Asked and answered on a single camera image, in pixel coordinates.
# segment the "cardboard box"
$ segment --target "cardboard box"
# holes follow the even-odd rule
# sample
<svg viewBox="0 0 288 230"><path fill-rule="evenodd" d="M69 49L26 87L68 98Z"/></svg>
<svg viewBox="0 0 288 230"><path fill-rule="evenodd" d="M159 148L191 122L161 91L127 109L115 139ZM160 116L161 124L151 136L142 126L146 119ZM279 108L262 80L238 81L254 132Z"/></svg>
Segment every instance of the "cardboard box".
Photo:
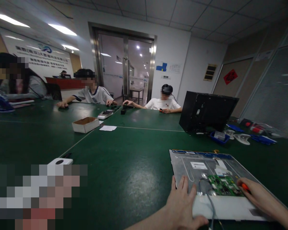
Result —
<svg viewBox="0 0 288 230"><path fill-rule="evenodd" d="M88 133L99 126L98 118L86 117L72 123L75 132Z"/></svg>

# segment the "hand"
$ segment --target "hand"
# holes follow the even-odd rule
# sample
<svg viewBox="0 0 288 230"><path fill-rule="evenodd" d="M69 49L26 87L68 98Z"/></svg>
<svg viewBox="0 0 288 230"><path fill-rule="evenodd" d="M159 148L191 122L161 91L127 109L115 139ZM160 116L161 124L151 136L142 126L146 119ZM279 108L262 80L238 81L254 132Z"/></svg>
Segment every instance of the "hand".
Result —
<svg viewBox="0 0 288 230"><path fill-rule="evenodd" d="M174 224L173 229L198 229L209 221L204 216L192 217L192 206L196 196L196 186L193 184L188 194L188 178L182 176L178 188L175 187L175 177L172 177L172 190L167 198L165 209L167 218Z"/></svg>
<svg viewBox="0 0 288 230"><path fill-rule="evenodd" d="M108 99L107 102L106 102L106 105L111 105L112 102L113 102L113 100Z"/></svg>
<svg viewBox="0 0 288 230"><path fill-rule="evenodd" d="M246 184L252 194L249 194L241 187L242 183ZM261 184L251 181L246 178L240 178L237 181L240 190L244 195L261 211L268 214L274 219L278 219L280 210L284 206L279 203Z"/></svg>
<svg viewBox="0 0 288 230"><path fill-rule="evenodd" d="M66 108L66 107L68 107L68 104L65 101L62 101L62 102L58 102L57 106L59 108Z"/></svg>
<svg viewBox="0 0 288 230"><path fill-rule="evenodd" d="M163 109L162 110L164 113L171 113L172 112L172 110L170 110L170 109Z"/></svg>
<svg viewBox="0 0 288 230"><path fill-rule="evenodd" d="M126 100L126 101L123 102L123 105L126 104L126 103L128 103L127 105L131 105L133 103L133 101Z"/></svg>

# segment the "window blind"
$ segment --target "window blind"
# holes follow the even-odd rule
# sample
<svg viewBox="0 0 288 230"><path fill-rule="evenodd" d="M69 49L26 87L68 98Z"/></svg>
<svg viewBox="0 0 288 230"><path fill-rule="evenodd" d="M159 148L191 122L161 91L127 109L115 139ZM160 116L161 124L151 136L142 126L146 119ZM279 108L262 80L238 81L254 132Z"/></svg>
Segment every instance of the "window blind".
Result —
<svg viewBox="0 0 288 230"><path fill-rule="evenodd" d="M271 125L288 138L288 47L278 49L243 118Z"/></svg>

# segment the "black monitor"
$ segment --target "black monitor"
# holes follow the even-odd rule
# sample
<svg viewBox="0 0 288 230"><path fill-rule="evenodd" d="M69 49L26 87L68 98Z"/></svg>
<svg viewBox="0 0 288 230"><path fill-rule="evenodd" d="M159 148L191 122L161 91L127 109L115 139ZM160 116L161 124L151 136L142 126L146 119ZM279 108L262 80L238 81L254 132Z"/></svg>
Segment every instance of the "black monitor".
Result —
<svg viewBox="0 0 288 230"><path fill-rule="evenodd" d="M239 98L187 91L179 124L186 132L222 132Z"/></svg>

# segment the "red tool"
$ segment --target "red tool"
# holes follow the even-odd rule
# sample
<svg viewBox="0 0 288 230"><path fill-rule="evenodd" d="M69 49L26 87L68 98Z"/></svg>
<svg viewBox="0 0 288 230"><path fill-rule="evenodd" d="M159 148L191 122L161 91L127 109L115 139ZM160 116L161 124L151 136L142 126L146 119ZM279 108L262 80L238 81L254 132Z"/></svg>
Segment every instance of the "red tool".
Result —
<svg viewBox="0 0 288 230"><path fill-rule="evenodd" d="M241 186L242 186L242 188L244 188L244 190L247 191L249 194L252 194L251 191L250 191L250 189L249 189L249 187L248 187L245 183L242 183Z"/></svg>

